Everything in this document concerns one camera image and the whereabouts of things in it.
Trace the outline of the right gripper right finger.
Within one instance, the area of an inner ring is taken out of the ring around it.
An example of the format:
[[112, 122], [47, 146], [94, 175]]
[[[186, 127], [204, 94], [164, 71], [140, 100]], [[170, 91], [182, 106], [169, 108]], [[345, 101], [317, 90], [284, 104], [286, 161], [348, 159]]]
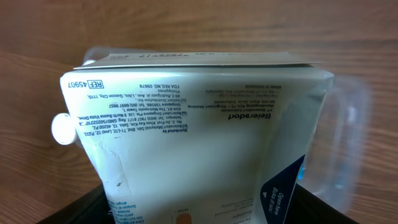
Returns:
[[297, 184], [285, 224], [359, 224]]

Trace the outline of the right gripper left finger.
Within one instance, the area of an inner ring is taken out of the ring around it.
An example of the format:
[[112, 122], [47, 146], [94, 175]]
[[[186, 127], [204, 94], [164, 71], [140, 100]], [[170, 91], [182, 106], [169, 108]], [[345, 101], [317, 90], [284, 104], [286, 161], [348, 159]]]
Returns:
[[115, 224], [115, 221], [101, 184], [37, 224]]

